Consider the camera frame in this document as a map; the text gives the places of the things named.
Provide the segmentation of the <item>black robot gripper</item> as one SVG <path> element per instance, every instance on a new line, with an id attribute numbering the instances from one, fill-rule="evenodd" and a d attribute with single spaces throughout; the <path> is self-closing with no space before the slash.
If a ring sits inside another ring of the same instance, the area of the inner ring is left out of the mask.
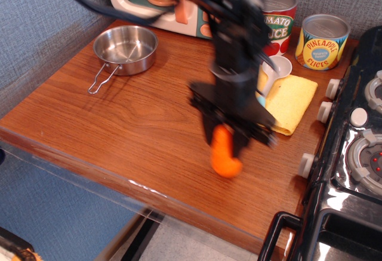
<path id="1" fill-rule="evenodd" d="M 241 73 L 228 72 L 213 63 L 210 67 L 214 83 L 192 81 L 190 104 L 200 111 L 208 145 L 216 126 L 226 124 L 233 129 L 233 157 L 238 157 L 250 139 L 274 146 L 272 130 L 275 118 L 256 97 L 259 64 Z"/>

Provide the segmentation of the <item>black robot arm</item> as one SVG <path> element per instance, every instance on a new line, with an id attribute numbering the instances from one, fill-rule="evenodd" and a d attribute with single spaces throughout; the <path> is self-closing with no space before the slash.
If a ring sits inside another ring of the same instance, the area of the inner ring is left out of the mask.
<path id="1" fill-rule="evenodd" d="M 233 130 L 231 154 L 238 157 L 251 139 L 265 145 L 275 141 L 275 118 L 260 104 L 257 82 L 269 43 L 269 27 L 262 13 L 263 0 L 189 0 L 204 10 L 212 34 L 215 57 L 210 70 L 214 83 L 193 81 L 191 104 L 202 114 L 205 138 L 214 130 Z"/>

